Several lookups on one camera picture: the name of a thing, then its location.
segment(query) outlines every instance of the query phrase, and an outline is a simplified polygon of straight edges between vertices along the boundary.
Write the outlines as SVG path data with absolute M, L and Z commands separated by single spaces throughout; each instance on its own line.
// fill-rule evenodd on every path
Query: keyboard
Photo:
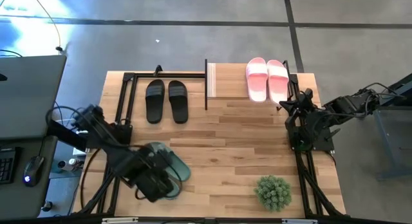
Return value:
M 15 147 L 0 149 L 0 185 L 13 183 L 13 169 L 16 162 Z

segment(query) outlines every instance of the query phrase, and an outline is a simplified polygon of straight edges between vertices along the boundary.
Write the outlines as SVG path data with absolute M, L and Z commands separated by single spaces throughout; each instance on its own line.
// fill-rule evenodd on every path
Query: computer mouse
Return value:
M 29 162 L 27 162 L 23 173 L 23 183 L 26 186 L 34 187 L 39 183 L 43 161 L 44 157 L 33 156 Z

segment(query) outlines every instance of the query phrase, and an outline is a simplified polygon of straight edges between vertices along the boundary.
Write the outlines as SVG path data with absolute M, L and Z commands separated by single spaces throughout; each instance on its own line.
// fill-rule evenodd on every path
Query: pink slide sandal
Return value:
M 267 64 L 269 72 L 269 95 L 273 103 L 279 105 L 280 101 L 288 100 L 288 71 L 277 60 L 270 60 Z
M 268 70 L 266 62 L 261 57 L 255 57 L 246 66 L 246 80 L 249 99 L 253 102 L 266 100 L 266 81 Z

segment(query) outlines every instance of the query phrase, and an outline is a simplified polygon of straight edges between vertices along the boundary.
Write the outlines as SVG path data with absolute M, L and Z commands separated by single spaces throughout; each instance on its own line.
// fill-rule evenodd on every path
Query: wooden table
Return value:
M 136 200 L 135 190 L 121 183 L 116 216 L 304 217 L 295 156 L 288 146 L 284 125 L 287 113 L 283 109 L 276 111 L 269 101 L 262 104 L 249 101 L 245 67 L 246 64 L 209 63 L 207 111 L 204 110 L 204 80 L 181 79 L 189 92 L 189 121 L 186 124 L 174 123 L 167 92 L 162 121 L 149 124 L 145 118 L 145 89 L 152 79 L 138 80 L 131 121 L 132 144 L 165 142 L 189 165 L 192 175 L 183 184 L 177 199 L 156 203 Z M 100 106 L 108 122 L 115 119 L 123 73 L 109 71 L 106 77 Z M 320 105 L 314 74 L 300 73 L 297 76 L 300 89 L 313 89 L 314 103 Z M 169 81 L 164 80 L 166 88 Z M 344 213 L 332 159 L 326 153 L 314 152 L 314 163 L 320 188 Z M 101 151 L 86 176 L 85 201 L 100 186 L 105 164 L 106 154 Z M 281 212 L 266 211 L 253 192 L 256 180 L 268 174 L 282 177 L 292 185 L 292 202 Z M 314 211 L 313 192 L 309 189 L 308 193 Z M 105 211 L 110 196 L 109 192 Z M 76 210 L 80 210 L 79 192 L 73 211 Z

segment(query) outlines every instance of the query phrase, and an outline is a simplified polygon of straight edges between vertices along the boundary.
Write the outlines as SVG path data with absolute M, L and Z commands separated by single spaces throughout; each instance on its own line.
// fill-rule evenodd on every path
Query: concrete floor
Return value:
M 52 16 L 63 18 L 288 21 L 284 0 L 41 1 Z M 295 22 L 299 23 L 410 24 L 411 3 L 291 0 Z M 6 0 L 1 14 L 45 16 L 34 0 Z M 52 25 L 40 19 L 11 21 L 0 22 L 0 48 L 25 56 L 56 54 L 58 39 Z M 297 71 L 287 27 L 58 24 L 58 29 L 68 61 L 57 102 L 71 107 L 98 104 L 108 70 L 153 70 L 157 64 L 167 70 L 202 70 L 205 58 L 211 62 L 248 62 L 260 56 L 288 59 L 291 70 Z M 410 29 L 297 28 L 297 39 L 304 71 L 315 73 L 322 102 L 352 94 L 371 82 L 390 85 L 411 73 Z M 334 137 L 335 157 L 347 213 L 411 223 L 412 177 L 385 182 L 375 179 L 388 168 L 388 159 L 373 117 L 352 120 L 340 128 Z M 57 152 L 57 158 L 70 157 L 68 150 Z M 50 185 L 48 199 L 54 199 L 59 209 L 42 216 L 67 213 L 72 193 L 64 198 L 53 194 L 64 185 L 73 192 L 77 183 L 67 178 L 53 180 L 56 186 Z

